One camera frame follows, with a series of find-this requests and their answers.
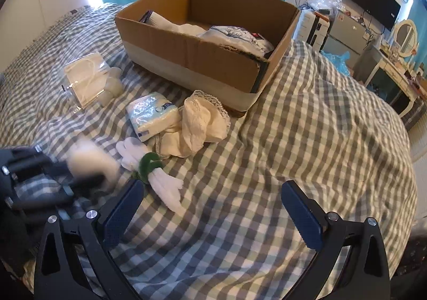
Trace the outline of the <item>white fluffy cotton ball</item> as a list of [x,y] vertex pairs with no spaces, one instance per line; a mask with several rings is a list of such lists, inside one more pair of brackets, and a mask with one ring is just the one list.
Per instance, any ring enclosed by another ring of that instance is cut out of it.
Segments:
[[114,187],[119,178],[118,161],[89,139],[77,140],[66,153],[66,164],[75,178],[104,175],[103,185],[106,188]]

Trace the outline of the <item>white gloves with green tie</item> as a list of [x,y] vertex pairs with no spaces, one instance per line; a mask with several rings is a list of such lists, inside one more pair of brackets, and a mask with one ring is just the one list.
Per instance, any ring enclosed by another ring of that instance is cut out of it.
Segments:
[[183,215],[180,190],[183,180],[165,172],[160,156],[149,150],[139,139],[128,137],[116,144],[117,152],[122,157],[121,165],[132,171],[143,183],[149,184],[172,212]]

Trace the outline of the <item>clear pouch with white cloth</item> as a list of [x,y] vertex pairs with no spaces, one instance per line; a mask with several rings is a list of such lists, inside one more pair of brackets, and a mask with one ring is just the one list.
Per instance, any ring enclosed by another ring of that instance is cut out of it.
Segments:
[[90,53],[63,67],[62,87],[84,109],[104,91],[110,70],[100,53]]

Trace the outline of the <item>blue floral tissue pack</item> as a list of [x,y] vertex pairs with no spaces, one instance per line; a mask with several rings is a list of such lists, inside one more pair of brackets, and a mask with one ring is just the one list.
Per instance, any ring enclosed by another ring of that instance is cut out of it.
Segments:
[[127,115],[137,138],[145,142],[181,120],[177,106],[158,92],[127,105]]

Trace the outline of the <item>cream lace cloth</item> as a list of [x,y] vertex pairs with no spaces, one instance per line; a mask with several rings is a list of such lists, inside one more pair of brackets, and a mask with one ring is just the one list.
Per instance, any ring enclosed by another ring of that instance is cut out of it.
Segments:
[[179,107],[180,120],[154,137],[153,149],[162,158],[190,157],[206,143],[218,143],[230,131],[228,112],[215,96],[195,90]]

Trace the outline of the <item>grey checkered bed sheet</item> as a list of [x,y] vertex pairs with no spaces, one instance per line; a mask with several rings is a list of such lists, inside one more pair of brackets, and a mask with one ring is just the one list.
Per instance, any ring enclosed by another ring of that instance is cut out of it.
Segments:
[[[134,65],[114,17],[117,5],[80,9],[25,48],[1,85],[1,146],[39,145],[56,158],[81,137],[112,156],[133,134],[125,111],[159,92],[176,105],[187,92]],[[102,107],[78,108],[62,87],[63,67],[100,53],[122,69],[124,92]],[[275,75],[226,139],[167,173],[181,178],[184,215],[151,190],[112,255],[144,299],[280,299],[308,266],[305,247],[280,200],[293,179],[325,211],[374,217],[389,270],[407,245],[417,187],[399,116],[307,45],[293,42]]]

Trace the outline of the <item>white dressing table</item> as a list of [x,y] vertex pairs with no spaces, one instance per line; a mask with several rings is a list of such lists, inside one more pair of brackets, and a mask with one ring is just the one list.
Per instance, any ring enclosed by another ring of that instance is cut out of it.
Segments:
[[376,93],[389,104],[400,118],[407,115],[414,107],[421,93],[416,89],[415,82],[409,78],[402,66],[392,63],[377,47],[369,45],[361,58],[370,58],[374,65],[366,78],[362,78],[364,86]]

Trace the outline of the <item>blue plastic bag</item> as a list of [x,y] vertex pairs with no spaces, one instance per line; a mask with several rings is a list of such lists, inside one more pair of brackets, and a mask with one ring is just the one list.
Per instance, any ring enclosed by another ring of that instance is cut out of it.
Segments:
[[321,54],[334,65],[334,67],[338,70],[339,73],[345,76],[351,76],[350,70],[346,64],[347,60],[350,59],[350,53],[348,51],[346,51],[342,55],[336,55],[332,53],[327,53],[322,50]]

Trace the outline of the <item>brown cardboard box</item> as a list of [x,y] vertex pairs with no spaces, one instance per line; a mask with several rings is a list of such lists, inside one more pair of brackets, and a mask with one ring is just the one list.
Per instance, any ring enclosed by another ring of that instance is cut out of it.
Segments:
[[[263,36],[273,51],[256,56],[144,23],[144,16],[155,13],[177,25],[238,26]],[[279,68],[299,16],[293,4],[282,0],[138,0],[119,11],[115,23],[134,63],[245,113]]]

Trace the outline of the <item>white patterned fabric pack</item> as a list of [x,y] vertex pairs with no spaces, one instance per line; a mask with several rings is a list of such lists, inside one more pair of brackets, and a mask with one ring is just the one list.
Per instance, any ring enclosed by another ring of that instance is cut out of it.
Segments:
[[267,58],[275,49],[275,46],[261,34],[249,32],[238,26],[212,26],[207,31],[199,34],[198,37],[263,58]]

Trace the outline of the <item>white oval vanity mirror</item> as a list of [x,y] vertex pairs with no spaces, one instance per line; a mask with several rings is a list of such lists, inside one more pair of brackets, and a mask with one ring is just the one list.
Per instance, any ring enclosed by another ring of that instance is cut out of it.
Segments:
[[417,53],[418,31],[413,20],[406,19],[395,24],[392,35],[400,57],[408,58]]

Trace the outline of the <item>grey mini fridge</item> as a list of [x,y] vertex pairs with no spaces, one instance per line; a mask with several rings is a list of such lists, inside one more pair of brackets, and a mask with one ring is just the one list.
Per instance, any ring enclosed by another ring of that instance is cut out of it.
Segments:
[[348,51],[351,55],[361,55],[367,39],[364,38],[366,28],[351,16],[337,11],[329,28],[323,51],[332,54],[343,54]]

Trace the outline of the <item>white suitcase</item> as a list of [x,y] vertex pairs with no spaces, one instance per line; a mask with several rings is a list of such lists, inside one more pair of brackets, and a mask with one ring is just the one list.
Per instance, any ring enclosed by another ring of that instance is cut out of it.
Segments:
[[329,29],[329,17],[305,9],[301,11],[297,26],[293,34],[293,40],[299,40],[309,44],[314,50],[320,51]]

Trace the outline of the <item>clear plastic bags pile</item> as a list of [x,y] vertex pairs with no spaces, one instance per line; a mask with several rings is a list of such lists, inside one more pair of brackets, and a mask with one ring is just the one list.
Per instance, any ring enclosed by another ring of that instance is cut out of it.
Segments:
[[345,10],[342,0],[308,0],[307,4],[315,11],[328,10],[330,13],[336,13]]

